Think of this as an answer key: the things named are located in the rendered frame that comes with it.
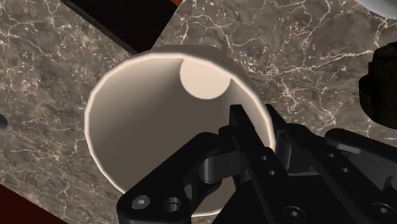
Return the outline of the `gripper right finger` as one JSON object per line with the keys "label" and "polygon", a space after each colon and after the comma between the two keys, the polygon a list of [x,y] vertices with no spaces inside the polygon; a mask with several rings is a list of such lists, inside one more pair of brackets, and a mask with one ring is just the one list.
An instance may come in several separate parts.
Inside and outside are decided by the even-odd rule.
{"label": "gripper right finger", "polygon": [[380,158],[397,173],[396,148],[344,129],[317,136],[304,125],[285,122],[270,104],[266,107],[275,153],[288,172],[315,168],[358,224],[397,224],[397,186],[391,176],[382,183],[375,180]]}

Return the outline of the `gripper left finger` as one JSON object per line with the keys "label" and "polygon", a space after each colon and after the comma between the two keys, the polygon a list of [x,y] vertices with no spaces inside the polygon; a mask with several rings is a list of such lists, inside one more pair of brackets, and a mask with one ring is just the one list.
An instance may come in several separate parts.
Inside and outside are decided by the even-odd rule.
{"label": "gripper left finger", "polygon": [[217,134],[197,134],[120,197],[119,224],[191,224],[192,214],[223,179],[231,177],[235,187],[247,181],[234,140],[238,130],[255,148],[264,148],[244,108],[230,106],[227,126]]}

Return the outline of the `beige cup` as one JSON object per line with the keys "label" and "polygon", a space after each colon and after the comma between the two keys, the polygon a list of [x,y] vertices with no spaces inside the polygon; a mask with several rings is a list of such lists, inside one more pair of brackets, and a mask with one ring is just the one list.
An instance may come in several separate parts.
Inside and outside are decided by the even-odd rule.
{"label": "beige cup", "polygon": [[211,46],[169,45],[109,70],[85,109],[85,138],[97,167],[125,193],[168,162],[185,171],[194,152],[172,155],[201,132],[213,135],[240,104],[262,143],[275,148],[268,109],[244,70]]}

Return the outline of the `dark brown lumpy figure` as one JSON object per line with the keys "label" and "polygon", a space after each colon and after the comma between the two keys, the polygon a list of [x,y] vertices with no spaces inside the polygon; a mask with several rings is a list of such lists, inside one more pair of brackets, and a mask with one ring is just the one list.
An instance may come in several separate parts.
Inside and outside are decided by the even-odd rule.
{"label": "dark brown lumpy figure", "polygon": [[397,41],[374,51],[359,79],[359,103],[372,121],[397,130]]}

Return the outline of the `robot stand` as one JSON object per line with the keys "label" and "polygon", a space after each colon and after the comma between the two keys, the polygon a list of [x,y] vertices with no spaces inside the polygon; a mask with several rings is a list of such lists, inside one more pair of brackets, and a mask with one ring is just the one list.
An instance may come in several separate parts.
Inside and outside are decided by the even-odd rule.
{"label": "robot stand", "polygon": [[59,0],[131,54],[153,47],[183,0]]}

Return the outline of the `white round object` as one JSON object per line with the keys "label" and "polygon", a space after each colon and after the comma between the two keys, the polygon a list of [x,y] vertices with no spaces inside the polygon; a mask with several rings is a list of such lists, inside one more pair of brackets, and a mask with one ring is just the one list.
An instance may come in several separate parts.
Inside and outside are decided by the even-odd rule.
{"label": "white round object", "polygon": [[384,18],[397,20],[397,0],[355,0],[369,11]]}

